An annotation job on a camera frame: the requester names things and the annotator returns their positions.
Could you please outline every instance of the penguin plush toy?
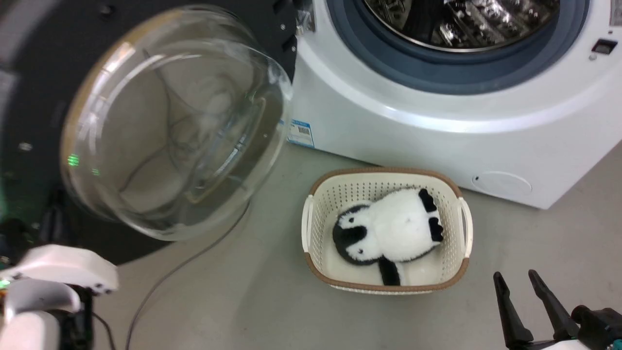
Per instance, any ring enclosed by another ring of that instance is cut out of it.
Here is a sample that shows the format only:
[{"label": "penguin plush toy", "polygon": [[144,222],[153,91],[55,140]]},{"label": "penguin plush toy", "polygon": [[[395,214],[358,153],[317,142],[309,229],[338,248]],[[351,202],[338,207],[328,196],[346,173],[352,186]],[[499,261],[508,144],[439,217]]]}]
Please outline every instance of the penguin plush toy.
[{"label": "penguin plush toy", "polygon": [[347,262],[378,263],[383,283],[399,286],[396,263],[421,258],[443,242],[439,219],[426,189],[402,189],[339,215],[333,241]]}]

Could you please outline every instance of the black and white plush toy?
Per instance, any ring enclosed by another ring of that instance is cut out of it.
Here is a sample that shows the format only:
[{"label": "black and white plush toy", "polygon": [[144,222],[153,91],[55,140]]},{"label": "black and white plush toy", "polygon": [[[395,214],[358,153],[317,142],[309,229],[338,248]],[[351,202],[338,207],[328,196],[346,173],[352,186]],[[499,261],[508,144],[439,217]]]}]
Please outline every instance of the black and white plush toy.
[{"label": "black and white plush toy", "polygon": [[385,285],[401,285],[395,263],[410,262],[443,241],[434,199],[425,189],[403,189],[352,207],[333,228],[337,252],[355,265],[378,267]]}]

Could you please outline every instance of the plastic basket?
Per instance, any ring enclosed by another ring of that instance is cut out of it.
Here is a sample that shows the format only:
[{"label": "plastic basket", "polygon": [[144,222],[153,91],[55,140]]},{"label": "plastic basket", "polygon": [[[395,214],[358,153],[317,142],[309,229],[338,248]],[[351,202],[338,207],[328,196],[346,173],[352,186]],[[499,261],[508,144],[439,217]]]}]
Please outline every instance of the plastic basket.
[{"label": "plastic basket", "polygon": [[[439,208],[445,239],[431,254],[404,263],[407,284],[366,283],[376,264],[360,267],[336,256],[332,228],[337,216],[362,202],[377,201],[403,188],[425,188]],[[473,246],[473,220],[456,184],[431,171],[407,168],[365,168],[334,171],[311,189],[302,213],[302,248],[307,264],[321,281],[341,290],[378,295],[430,293],[454,285],[467,270]]]}]

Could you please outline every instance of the floor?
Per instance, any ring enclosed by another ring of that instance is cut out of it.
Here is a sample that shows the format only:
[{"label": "floor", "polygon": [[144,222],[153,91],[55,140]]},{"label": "floor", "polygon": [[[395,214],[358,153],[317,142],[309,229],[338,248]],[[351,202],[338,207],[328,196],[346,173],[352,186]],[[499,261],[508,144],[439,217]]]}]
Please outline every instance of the floor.
[{"label": "floor", "polygon": [[[550,210],[466,192],[475,220],[471,264],[449,290],[369,296],[335,290],[307,268],[300,214],[322,174],[362,163],[288,144],[239,226],[153,295],[131,349],[502,349],[492,275],[501,271],[536,339],[552,328],[527,271],[571,311],[622,311],[622,146]],[[152,284],[216,234],[178,242],[119,268],[121,290],[96,300],[119,349]],[[96,326],[96,349],[109,349]]]}]

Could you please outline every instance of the brown basket rim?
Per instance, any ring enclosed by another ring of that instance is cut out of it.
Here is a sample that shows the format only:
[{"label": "brown basket rim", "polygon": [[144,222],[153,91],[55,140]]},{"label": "brown basket rim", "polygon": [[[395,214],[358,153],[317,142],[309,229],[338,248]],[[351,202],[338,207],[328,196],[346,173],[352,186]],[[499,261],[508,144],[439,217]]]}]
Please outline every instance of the brown basket rim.
[{"label": "brown basket rim", "polygon": [[[383,168],[383,167],[354,168],[354,169],[342,169],[342,170],[331,171],[330,173],[327,173],[326,175],[320,177],[320,179],[318,179],[318,181],[316,181],[315,184],[313,184],[313,187],[311,187],[311,191],[309,193],[314,196],[315,192],[320,187],[320,185],[322,185],[326,180],[330,179],[331,177],[335,177],[339,175],[347,175],[347,174],[362,174],[362,173],[400,173],[400,174],[417,174],[417,175],[432,176],[446,183],[452,189],[453,193],[455,193],[456,197],[458,198],[462,197],[462,191],[460,190],[460,188],[458,188],[458,185],[456,185],[455,182],[453,182],[449,177],[443,174],[437,173],[435,171],[421,170],[421,169]],[[315,267],[315,264],[313,264],[313,260],[311,259],[310,253],[305,252],[305,259],[307,261],[307,265],[309,266],[309,269],[311,269],[311,272],[317,278],[319,278],[322,282],[326,284],[329,284],[332,286],[339,286],[343,288],[380,291],[380,292],[387,292],[387,293],[404,293],[404,292],[412,293],[412,292],[422,292],[422,291],[439,291],[439,290],[447,289],[453,286],[454,284],[456,284],[462,278],[462,276],[464,276],[464,274],[467,272],[467,267],[469,264],[469,258],[463,258],[460,268],[458,269],[458,271],[453,277],[451,277],[449,280],[443,283],[438,283],[435,285],[380,286],[380,285],[367,285],[363,283],[352,283],[352,282],[334,280],[324,275],[322,272],[320,272],[320,270],[317,269],[317,267]]]},{"label": "brown basket rim", "polygon": [[437,173],[436,171],[431,170],[421,170],[421,169],[413,169],[413,168],[383,168],[381,166],[370,167],[370,168],[353,168],[353,169],[341,169],[334,170],[326,175],[320,177],[311,187],[311,191],[309,193],[311,195],[315,195],[317,189],[324,183],[324,181],[330,179],[331,177],[339,176],[339,175],[348,175],[348,174],[364,174],[364,173],[395,173],[395,174],[416,174],[416,175],[425,175],[436,177],[437,179],[446,183],[456,195],[456,197],[462,197],[462,191],[449,177]]}]

